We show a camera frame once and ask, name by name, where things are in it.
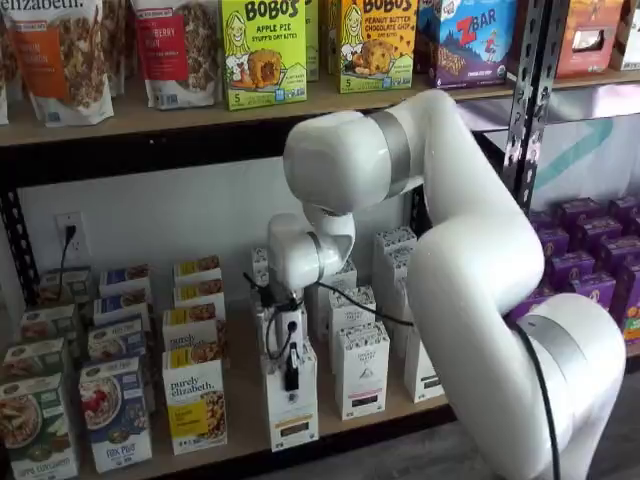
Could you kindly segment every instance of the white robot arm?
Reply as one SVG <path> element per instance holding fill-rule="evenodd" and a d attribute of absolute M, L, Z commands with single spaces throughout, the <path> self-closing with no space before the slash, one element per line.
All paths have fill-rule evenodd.
<path fill-rule="evenodd" d="M 355 238 L 351 213 L 424 182 L 434 228 L 411 257 L 409 304 L 459 420 L 497 473 L 551 478 L 534 365 L 501 315 L 538 284 L 535 232 L 445 93 L 421 93 L 370 116 L 341 112 L 297 125 L 287 182 L 313 226 L 276 216 L 269 260 L 293 291 L 332 275 Z M 591 300 L 558 295 L 525 316 L 549 390 L 564 479 L 584 479 L 617 397 L 620 331 Z"/>

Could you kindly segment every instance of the white wall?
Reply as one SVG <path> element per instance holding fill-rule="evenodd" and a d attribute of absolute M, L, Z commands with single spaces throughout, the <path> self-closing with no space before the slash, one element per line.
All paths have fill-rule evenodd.
<path fill-rule="evenodd" d="M 245 296 L 241 274 L 271 216 L 302 215 L 280 158 L 28 188 L 21 202 L 40 271 L 60 261 L 54 215 L 81 211 L 94 269 L 149 262 L 160 308 L 169 306 L 173 262 L 211 253 L 221 256 L 228 297 Z M 354 261 L 365 278 L 371 234 L 401 225 L 403 214 L 396 198 L 356 215 Z"/>

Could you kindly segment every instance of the orange label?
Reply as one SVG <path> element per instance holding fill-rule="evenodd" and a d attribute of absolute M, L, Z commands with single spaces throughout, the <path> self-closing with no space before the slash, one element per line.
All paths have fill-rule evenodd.
<path fill-rule="evenodd" d="M 31 93 L 66 99 L 58 28 L 49 27 L 44 21 L 16 22 L 11 34 L 20 71 Z"/>

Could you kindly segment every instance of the electrical outlet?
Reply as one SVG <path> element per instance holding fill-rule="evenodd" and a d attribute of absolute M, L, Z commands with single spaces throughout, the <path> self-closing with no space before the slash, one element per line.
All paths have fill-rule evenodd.
<path fill-rule="evenodd" d="M 67 248 L 66 260 L 71 260 L 73 263 L 88 263 L 91 252 L 89 251 L 87 232 L 84 229 L 82 212 L 61 213 L 56 215 L 55 218 L 61 248 L 64 248 L 66 240 L 65 228 L 69 225 L 76 226 L 76 234 L 71 239 L 71 243 Z"/>

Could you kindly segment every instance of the floor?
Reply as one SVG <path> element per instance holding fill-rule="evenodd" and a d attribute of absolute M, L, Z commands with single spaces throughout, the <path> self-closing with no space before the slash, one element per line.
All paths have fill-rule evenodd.
<path fill-rule="evenodd" d="M 625 381 L 590 480 L 640 478 L 640 373 Z M 459 423 L 330 457 L 255 480 L 496 480 Z"/>

